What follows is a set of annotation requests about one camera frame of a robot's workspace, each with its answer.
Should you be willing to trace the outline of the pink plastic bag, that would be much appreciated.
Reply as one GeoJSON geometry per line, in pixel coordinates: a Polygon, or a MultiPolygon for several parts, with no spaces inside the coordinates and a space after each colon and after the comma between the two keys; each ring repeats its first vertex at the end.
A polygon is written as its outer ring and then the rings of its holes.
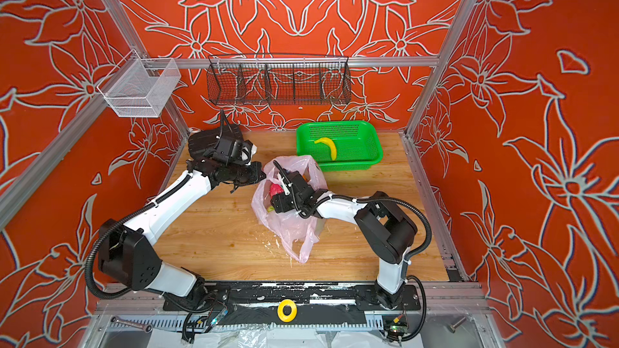
{"type": "Polygon", "coordinates": [[[319,241],[316,227],[324,224],[324,220],[316,217],[304,219],[295,210],[283,214],[269,210],[272,206],[271,188],[281,185],[275,164],[290,172],[300,172],[314,190],[327,188],[327,182],[312,156],[278,156],[264,166],[266,178],[257,185],[251,200],[251,208],[259,223],[279,237],[280,244],[291,259],[304,264],[314,244],[319,241]]]}

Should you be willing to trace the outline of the pink dragon fruit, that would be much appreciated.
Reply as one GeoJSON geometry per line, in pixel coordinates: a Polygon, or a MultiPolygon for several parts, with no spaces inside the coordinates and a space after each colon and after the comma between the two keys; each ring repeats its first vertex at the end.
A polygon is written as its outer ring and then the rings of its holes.
{"type": "Polygon", "coordinates": [[[280,185],[272,183],[269,187],[269,196],[271,206],[275,211],[279,211],[286,200],[285,190],[280,185]]]}

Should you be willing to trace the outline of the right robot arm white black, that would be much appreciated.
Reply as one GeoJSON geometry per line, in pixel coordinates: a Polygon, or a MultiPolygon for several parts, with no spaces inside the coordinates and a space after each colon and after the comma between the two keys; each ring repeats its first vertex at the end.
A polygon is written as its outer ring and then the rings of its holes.
{"type": "Polygon", "coordinates": [[[432,240],[430,222],[423,212],[381,191],[369,198],[353,198],[324,188],[314,189],[300,172],[285,169],[277,161],[274,166],[283,188],[271,198],[275,211],[293,211],[303,219],[332,218],[358,226],[379,258],[375,282],[378,304],[385,309],[401,306],[409,263],[432,240]]]}

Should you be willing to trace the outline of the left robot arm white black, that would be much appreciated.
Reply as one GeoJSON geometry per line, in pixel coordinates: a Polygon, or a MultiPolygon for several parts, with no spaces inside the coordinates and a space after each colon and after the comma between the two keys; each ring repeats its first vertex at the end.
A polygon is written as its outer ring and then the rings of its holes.
{"type": "Polygon", "coordinates": [[[265,178],[257,147],[218,135],[214,146],[194,156],[187,169],[145,207],[119,221],[109,220],[85,261],[85,284],[103,300],[130,291],[147,291],[179,298],[199,291],[198,276],[164,262],[154,250],[163,233],[200,198],[221,184],[234,189],[265,178]]]}

